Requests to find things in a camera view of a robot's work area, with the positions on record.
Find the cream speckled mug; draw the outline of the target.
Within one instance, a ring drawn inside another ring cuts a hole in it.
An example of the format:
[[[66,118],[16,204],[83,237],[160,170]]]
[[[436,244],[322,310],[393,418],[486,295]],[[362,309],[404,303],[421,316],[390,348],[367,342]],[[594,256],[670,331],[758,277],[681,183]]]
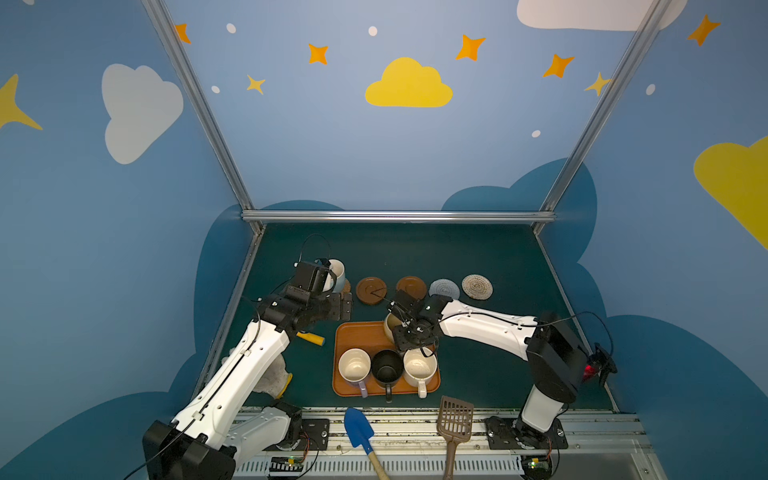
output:
[[[383,321],[384,334],[391,344],[395,344],[394,329],[401,325],[402,321],[392,313],[388,314]]]

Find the grey woven round coaster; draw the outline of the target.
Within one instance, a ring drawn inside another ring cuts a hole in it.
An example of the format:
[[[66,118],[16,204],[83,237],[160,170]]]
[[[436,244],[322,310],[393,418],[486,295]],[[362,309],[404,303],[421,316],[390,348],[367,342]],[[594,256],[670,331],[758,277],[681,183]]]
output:
[[[430,296],[441,295],[450,297],[453,300],[458,300],[460,298],[461,290],[460,287],[452,280],[441,278],[433,281],[430,284],[428,293]]]

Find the light blue mug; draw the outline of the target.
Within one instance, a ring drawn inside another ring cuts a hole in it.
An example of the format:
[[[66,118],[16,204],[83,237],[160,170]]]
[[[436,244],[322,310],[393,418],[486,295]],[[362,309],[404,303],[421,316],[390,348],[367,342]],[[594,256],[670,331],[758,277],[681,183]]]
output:
[[[330,273],[326,277],[324,292],[341,293],[346,285],[345,265],[338,259],[330,259]]]

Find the multicolour woven round coaster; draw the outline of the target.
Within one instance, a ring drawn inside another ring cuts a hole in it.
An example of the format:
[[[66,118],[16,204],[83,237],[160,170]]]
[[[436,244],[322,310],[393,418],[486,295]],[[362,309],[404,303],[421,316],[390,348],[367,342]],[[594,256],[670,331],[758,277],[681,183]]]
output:
[[[469,298],[480,301],[488,300],[494,291],[491,281],[479,274],[467,275],[462,280],[462,289]]]

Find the lavender mug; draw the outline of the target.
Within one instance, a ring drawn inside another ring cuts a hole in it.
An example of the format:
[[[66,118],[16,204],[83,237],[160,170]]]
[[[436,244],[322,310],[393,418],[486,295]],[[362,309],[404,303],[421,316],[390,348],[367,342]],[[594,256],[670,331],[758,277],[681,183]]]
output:
[[[368,397],[367,377],[371,371],[371,358],[359,348],[346,350],[338,361],[337,370],[342,379],[357,388],[362,398]]]

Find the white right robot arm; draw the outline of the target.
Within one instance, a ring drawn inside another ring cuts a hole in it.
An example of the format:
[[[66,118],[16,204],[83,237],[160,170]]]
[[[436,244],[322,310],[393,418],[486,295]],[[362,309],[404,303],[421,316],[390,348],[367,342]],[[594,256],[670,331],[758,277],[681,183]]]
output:
[[[388,311],[401,321],[393,330],[398,350],[439,344],[442,337],[472,340],[511,353],[529,364],[533,387],[518,427],[544,434],[561,408],[576,400],[588,351],[565,319],[516,316],[485,310],[445,295],[416,299],[399,290]]]

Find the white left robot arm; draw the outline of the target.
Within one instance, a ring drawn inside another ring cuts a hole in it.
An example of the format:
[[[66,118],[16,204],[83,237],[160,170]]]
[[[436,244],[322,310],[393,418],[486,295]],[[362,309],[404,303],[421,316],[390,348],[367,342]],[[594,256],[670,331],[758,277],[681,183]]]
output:
[[[260,300],[234,351],[207,385],[168,423],[154,422],[142,439],[151,479],[230,479],[238,467],[282,442],[293,414],[267,407],[241,424],[244,402],[295,338],[320,344],[318,321],[346,320],[351,298],[328,259],[299,261],[279,293]]]

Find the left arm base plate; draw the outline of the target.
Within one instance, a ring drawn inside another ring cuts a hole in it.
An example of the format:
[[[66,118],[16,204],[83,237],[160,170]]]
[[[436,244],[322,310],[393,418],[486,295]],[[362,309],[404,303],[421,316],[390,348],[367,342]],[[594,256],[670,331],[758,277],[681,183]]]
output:
[[[268,446],[266,451],[325,451],[328,449],[329,427],[328,419],[303,419],[301,424],[292,421],[286,436]]]

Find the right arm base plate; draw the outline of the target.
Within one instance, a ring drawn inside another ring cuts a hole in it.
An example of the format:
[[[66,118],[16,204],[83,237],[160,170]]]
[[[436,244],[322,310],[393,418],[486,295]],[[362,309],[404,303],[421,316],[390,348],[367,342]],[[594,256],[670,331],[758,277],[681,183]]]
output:
[[[484,420],[486,437],[491,450],[563,450],[568,441],[562,423],[555,418],[548,431],[540,432],[520,418],[491,416]]]

